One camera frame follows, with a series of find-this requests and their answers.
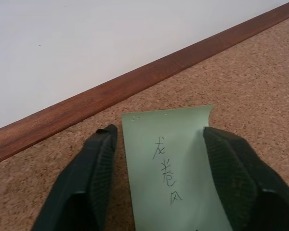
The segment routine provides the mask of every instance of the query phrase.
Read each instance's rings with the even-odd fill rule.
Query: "wooden trim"
[[[289,18],[289,3],[0,128],[0,161]]]

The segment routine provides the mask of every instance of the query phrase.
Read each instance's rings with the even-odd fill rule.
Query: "green paper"
[[[213,106],[122,115],[136,231],[231,231],[203,127]]]

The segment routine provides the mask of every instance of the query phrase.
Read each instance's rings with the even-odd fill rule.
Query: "cork board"
[[[289,185],[289,19],[0,163],[0,231],[30,230],[58,173],[98,128],[120,132],[106,231],[134,230],[121,114],[214,104]]]

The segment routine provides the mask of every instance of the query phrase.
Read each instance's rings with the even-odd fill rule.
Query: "chinese characters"
[[[162,154],[163,155],[163,162],[161,163],[162,164],[162,169],[161,171],[163,172],[162,173],[162,176],[163,176],[163,182],[165,182],[167,184],[168,187],[172,187],[174,186],[174,184],[177,182],[176,180],[174,180],[174,177],[173,177],[173,172],[171,171],[171,163],[170,163],[170,159],[169,158],[166,158],[166,151],[165,151],[165,146],[164,146],[164,143],[163,141],[165,140],[164,137],[159,137],[158,138],[158,142],[155,143],[157,144],[157,148],[155,150],[155,153],[154,153],[154,156],[153,156],[153,159],[156,157],[156,155],[160,155]],[[183,199],[180,197],[180,195],[178,194],[177,191],[173,191],[171,192],[171,198],[170,198],[170,205],[172,206],[174,204],[175,201],[182,201]]]

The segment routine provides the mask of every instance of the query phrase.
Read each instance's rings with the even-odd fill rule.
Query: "white wall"
[[[0,128],[289,0],[0,0]]]

